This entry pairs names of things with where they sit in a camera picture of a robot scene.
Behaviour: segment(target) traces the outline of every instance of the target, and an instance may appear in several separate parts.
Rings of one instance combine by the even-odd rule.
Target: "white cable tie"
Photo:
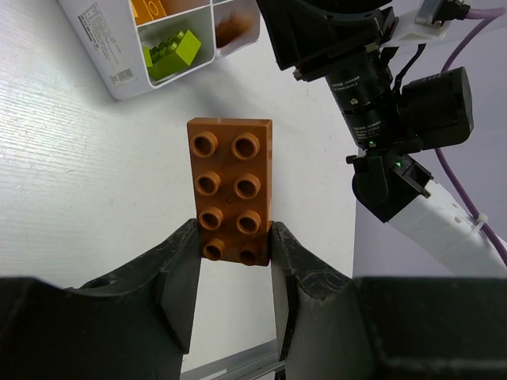
[[[484,225],[486,223],[488,223],[488,220],[489,220],[488,215],[486,215],[486,214],[480,214],[478,216],[477,220],[475,221],[475,227],[472,230],[472,232],[470,232],[470,235],[475,235],[480,230],[482,230],[482,228],[484,227]]]

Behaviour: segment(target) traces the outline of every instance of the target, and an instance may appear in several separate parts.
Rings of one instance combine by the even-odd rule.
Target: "lego brick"
[[[216,47],[218,49],[231,44],[255,25],[255,20],[249,15],[231,14],[215,28]]]
[[[153,67],[153,61],[151,60],[151,52],[149,47],[143,47],[143,56],[146,67]]]
[[[153,66],[148,73],[155,81],[189,68],[200,50],[201,42],[191,31],[179,32],[151,49]]]
[[[160,0],[132,0],[132,9],[134,10],[137,25],[146,24],[167,16]]]
[[[268,265],[272,121],[197,118],[188,133],[202,255]]]

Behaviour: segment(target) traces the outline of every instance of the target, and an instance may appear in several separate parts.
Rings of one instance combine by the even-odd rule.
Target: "camera lens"
[[[359,148],[390,146],[401,137],[391,72],[381,67],[378,51],[341,59],[326,80]]]

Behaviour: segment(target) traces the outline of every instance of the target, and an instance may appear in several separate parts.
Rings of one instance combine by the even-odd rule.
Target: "lego stud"
[[[208,231],[216,231],[223,221],[223,212],[216,207],[207,207],[199,215],[199,223]]]
[[[234,192],[242,200],[252,200],[261,190],[261,182],[256,176],[246,174],[234,184]]]
[[[225,244],[219,239],[211,239],[204,246],[204,257],[211,261],[218,261],[222,258]]]
[[[232,143],[232,153],[240,160],[252,160],[257,156],[261,144],[251,133],[243,133]]]
[[[253,235],[261,227],[261,217],[257,212],[248,210],[239,216],[236,227],[242,234]]]
[[[211,132],[203,132],[195,135],[190,142],[192,153],[198,158],[209,158],[219,145],[219,140]]]
[[[257,263],[258,253],[259,248],[257,245],[247,243],[241,247],[241,252],[239,253],[239,262],[251,267]]]
[[[196,179],[196,190],[202,196],[213,196],[219,191],[222,181],[215,172],[206,172]]]

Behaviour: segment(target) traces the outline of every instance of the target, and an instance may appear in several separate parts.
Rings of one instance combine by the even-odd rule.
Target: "black camera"
[[[257,0],[278,65],[306,82],[326,78],[366,155],[410,154],[466,141],[473,130],[464,68],[391,88],[398,19],[391,1]]]

